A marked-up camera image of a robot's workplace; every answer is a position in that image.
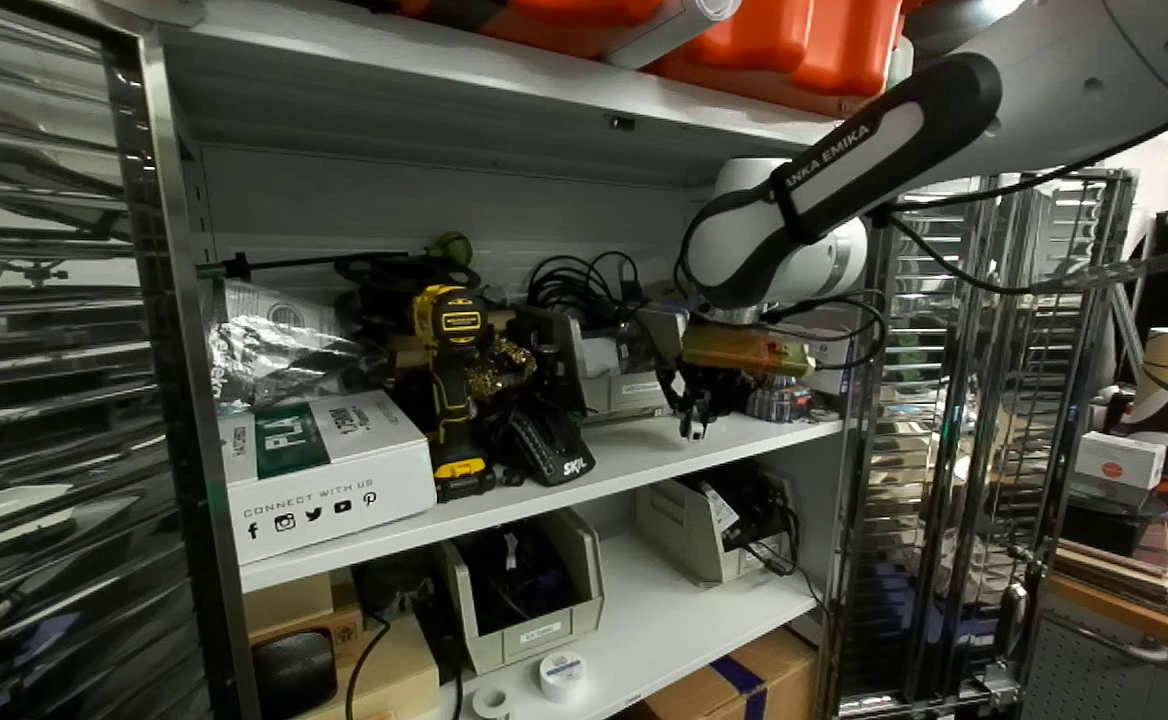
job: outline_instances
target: storage shelf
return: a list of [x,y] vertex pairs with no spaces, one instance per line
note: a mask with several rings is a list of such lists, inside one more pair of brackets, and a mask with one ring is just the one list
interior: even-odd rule
[[530,97],[555,105],[583,105],[620,118],[647,118],[667,126],[720,128],[753,142],[780,142],[788,147],[812,145],[833,121],[674,83],[647,74],[614,69],[600,62],[555,57],[519,49],[458,29],[435,29],[403,18],[377,18],[349,3],[312,0],[218,0],[203,26],[183,40],[233,40],[245,49],[269,49],[269,57],[312,57],[349,69],[397,74],[408,83],[443,81],[498,97]]
[[603,538],[600,564],[603,616],[591,636],[572,646],[583,655],[583,689],[572,701],[549,701],[535,689],[535,662],[477,676],[466,691],[501,689],[512,701],[512,715],[603,720],[816,609],[798,577],[765,574],[718,589],[692,583],[632,534]]
[[429,548],[454,538],[470,538],[479,527],[512,525],[524,515],[545,515],[555,507],[620,496],[645,485],[662,485],[674,475],[688,475],[701,469],[765,457],[776,449],[808,446],[835,438],[839,424],[765,424],[750,418],[720,418],[706,439],[682,439],[674,418],[651,418],[651,422],[632,422],[632,424],[608,424],[608,430],[588,430],[583,439],[596,457],[596,469],[572,485],[561,489],[540,489],[540,485],[519,485],[519,489],[498,489],[486,496],[435,506],[423,515],[408,515],[397,525],[379,525],[358,538],[339,538],[328,544],[297,548],[285,555],[269,555],[256,564],[240,569],[245,594],[262,594],[274,583],[303,580],[316,574],[397,555],[408,548]]

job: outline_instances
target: orange container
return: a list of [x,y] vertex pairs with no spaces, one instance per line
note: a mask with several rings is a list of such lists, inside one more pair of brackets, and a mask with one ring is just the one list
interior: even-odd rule
[[651,74],[849,118],[879,97],[904,0],[745,0],[745,8],[664,57]]
[[655,19],[664,0],[397,0],[397,8],[512,45],[600,57],[624,32]]

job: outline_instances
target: white box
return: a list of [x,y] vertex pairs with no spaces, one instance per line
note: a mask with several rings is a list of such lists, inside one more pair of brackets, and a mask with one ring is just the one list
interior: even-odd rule
[[724,534],[739,513],[718,489],[682,480],[632,493],[638,534],[655,544],[696,583],[732,583],[756,577],[760,559],[745,548],[724,548]]
[[1105,496],[1140,506],[1161,485],[1164,459],[1164,446],[1086,434],[1074,474]]
[[561,611],[545,611],[545,616],[498,630],[498,631],[479,631],[472,574],[470,574],[459,548],[458,544],[435,548],[450,596],[459,611],[472,674],[479,674],[479,676],[508,669],[508,663],[519,663],[530,655],[545,655],[552,648],[563,648],[563,646],[596,631],[596,626],[600,626],[603,583],[600,583],[596,534],[577,513],[552,513],[552,515],[535,515],[530,525],[540,525],[540,534],[552,540],[579,602],[561,609]]
[[429,439],[384,393],[221,418],[221,457],[240,564],[435,506]]

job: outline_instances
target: cordless drill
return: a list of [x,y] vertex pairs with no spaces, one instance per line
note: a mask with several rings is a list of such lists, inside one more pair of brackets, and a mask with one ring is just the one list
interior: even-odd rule
[[486,454],[472,446],[477,398],[470,390],[472,367],[486,363],[479,338],[487,314],[459,283],[429,283],[411,301],[411,324],[434,371],[434,475],[443,496],[458,496],[487,474]]

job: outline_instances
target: plastic bag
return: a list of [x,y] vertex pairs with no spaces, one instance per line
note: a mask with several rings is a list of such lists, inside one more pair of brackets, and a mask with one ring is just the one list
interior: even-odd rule
[[365,371],[365,352],[332,307],[262,283],[223,283],[223,320],[210,347],[221,410],[346,393]]

